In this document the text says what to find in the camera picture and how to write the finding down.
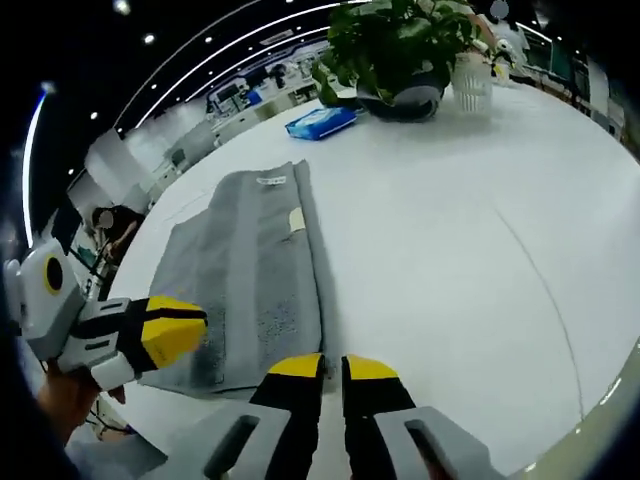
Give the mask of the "person's left hand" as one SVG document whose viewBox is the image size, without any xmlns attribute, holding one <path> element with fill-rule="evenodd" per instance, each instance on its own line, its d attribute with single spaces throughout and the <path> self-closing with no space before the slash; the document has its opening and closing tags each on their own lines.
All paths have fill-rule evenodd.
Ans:
<svg viewBox="0 0 640 480">
<path fill-rule="evenodd" d="M 102 392 L 90 374 L 82 371 L 64 373 L 54 361 L 47 363 L 44 383 L 36 399 L 63 446 L 84 423 Z"/>
</svg>

